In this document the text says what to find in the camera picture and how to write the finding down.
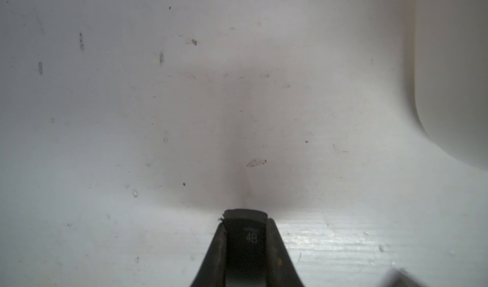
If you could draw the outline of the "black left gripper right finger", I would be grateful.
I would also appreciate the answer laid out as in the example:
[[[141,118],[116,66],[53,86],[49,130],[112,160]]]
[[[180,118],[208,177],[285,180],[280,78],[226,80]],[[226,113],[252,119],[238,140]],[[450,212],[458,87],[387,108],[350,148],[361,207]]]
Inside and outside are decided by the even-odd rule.
[[[303,287],[286,246],[272,218],[266,223],[266,285]]]

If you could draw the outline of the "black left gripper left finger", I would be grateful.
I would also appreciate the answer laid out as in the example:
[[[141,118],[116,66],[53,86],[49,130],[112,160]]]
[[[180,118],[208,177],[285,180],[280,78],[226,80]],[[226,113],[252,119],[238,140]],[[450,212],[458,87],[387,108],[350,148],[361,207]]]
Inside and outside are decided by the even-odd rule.
[[[227,230],[221,222],[190,287],[226,286]]]

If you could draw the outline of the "black eraser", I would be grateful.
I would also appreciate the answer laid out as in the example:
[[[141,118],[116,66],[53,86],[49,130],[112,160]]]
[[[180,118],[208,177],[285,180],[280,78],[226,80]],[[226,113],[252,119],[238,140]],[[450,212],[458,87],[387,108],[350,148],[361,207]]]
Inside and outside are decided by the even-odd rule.
[[[232,274],[255,278],[264,272],[267,221],[267,213],[254,209],[228,209],[224,212],[226,267]]]

